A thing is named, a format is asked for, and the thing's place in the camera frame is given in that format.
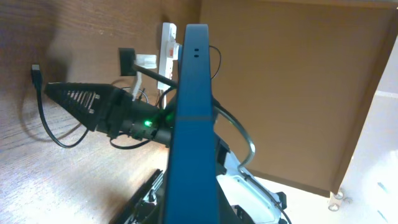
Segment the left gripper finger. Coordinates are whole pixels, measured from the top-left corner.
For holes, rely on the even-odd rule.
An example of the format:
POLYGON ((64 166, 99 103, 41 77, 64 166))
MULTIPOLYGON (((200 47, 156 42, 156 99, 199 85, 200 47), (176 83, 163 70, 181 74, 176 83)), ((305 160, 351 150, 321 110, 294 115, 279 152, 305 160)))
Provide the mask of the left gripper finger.
POLYGON ((144 182, 122 209, 109 221, 111 224, 143 223, 160 202, 157 193, 163 183, 164 171, 157 169, 144 182))

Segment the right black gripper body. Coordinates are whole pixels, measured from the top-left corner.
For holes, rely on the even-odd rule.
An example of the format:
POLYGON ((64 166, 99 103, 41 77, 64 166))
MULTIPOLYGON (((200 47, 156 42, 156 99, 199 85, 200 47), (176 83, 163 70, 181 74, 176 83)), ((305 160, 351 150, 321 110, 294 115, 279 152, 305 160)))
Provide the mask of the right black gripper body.
POLYGON ((149 128, 144 126, 145 120, 155 116, 155 106, 144 101, 133 101, 132 95, 125 90, 112 86, 112 92, 101 110, 98 132, 105 133, 115 139, 120 133, 138 135, 142 139, 149 128))

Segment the blue Galaxy smartphone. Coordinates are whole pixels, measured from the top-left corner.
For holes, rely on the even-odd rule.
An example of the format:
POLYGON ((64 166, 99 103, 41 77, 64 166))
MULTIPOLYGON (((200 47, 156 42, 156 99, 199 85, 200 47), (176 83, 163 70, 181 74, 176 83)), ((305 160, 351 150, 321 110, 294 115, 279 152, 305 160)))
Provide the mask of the blue Galaxy smartphone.
POLYGON ((162 223, 219 223, 206 24, 189 24, 180 59, 162 223))

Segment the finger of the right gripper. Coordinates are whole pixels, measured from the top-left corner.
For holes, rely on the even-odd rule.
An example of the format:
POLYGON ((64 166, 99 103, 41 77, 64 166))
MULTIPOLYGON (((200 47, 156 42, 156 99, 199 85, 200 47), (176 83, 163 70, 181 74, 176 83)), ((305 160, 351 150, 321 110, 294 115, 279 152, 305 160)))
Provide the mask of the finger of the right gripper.
POLYGON ((120 89, 110 84, 48 83, 44 93, 90 131, 94 131, 120 89))

